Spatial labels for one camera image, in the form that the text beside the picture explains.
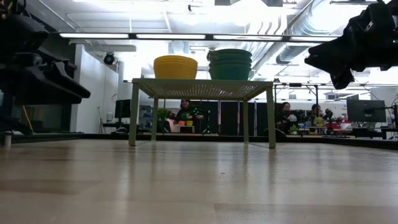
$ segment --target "ceiling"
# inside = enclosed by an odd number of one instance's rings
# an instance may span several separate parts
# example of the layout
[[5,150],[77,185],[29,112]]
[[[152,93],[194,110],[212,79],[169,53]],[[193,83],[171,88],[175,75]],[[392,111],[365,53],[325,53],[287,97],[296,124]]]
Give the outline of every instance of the ceiling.
[[[365,8],[341,7],[330,5],[330,0],[314,0],[309,7],[311,10],[303,11],[303,15],[292,22],[310,0],[295,2],[280,8],[267,7],[261,0],[240,0],[231,6],[215,6],[215,0],[29,0],[27,10],[59,32],[341,35],[348,19],[357,16]],[[290,22],[293,25],[286,29]],[[276,64],[275,57],[287,47],[286,44],[144,40],[96,40],[84,43],[98,55],[113,49],[124,52],[120,55],[139,56],[144,75],[153,73],[153,59],[160,55],[171,52],[189,54],[206,67],[208,49],[237,48],[252,52],[257,80],[330,81],[329,74],[303,63],[305,49],[309,46],[301,47],[289,63],[281,65]],[[192,50],[195,47],[205,50]],[[368,82],[370,76],[371,72],[367,70],[362,75],[357,74],[357,79],[359,82]]]

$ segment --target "yellow bowl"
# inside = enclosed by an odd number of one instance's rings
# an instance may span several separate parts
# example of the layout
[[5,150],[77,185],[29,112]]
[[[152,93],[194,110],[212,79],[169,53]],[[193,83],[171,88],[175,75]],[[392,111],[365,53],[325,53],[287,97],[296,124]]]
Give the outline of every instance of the yellow bowl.
[[158,63],[154,65],[155,78],[195,79],[198,67],[186,63]]
[[158,57],[154,60],[154,64],[157,62],[168,62],[168,61],[179,61],[179,62],[189,63],[194,66],[198,66],[198,62],[195,59],[179,55],[166,55]]

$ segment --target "teal bowl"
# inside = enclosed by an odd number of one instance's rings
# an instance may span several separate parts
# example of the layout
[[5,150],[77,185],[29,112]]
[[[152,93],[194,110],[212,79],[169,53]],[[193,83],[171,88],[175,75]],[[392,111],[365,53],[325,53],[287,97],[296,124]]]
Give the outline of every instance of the teal bowl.
[[212,80],[241,80],[247,81],[251,67],[245,65],[219,65],[209,69]]
[[221,60],[241,60],[241,61],[249,62],[249,63],[252,62],[250,57],[241,55],[241,54],[212,54],[209,57],[209,61],[211,63],[221,61]]
[[209,64],[209,67],[214,67],[219,65],[245,65],[251,67],[251,63],[244,60],[219,60],[211,62]]
[[252,57],[252,54],[247,50],[242,49],[222,49],[222,50],[215,50],[209,52],[211,55],[218,55],[218,54],[240,54],[245,57]]

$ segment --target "security camera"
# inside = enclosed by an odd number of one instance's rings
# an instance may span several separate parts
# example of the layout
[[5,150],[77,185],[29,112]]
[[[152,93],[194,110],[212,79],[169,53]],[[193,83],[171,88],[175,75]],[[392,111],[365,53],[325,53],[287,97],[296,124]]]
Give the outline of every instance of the security camera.
[[118,60],[114,57],[114,52],[108,52],[105,55],[104,63],[106,65],[114,65],[118,62]]

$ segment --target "stacked bowls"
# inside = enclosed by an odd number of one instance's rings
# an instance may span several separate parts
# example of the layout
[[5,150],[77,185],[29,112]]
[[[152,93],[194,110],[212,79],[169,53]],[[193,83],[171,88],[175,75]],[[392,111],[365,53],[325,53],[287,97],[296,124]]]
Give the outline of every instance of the stacked bowls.
[[245,80],[249,79],[252,54],[241,49],[223,49],[210,51],[209,73],[212,80]]
[[192,58],[166,55],[154,60],[155,78],[195,79],[198,62]]

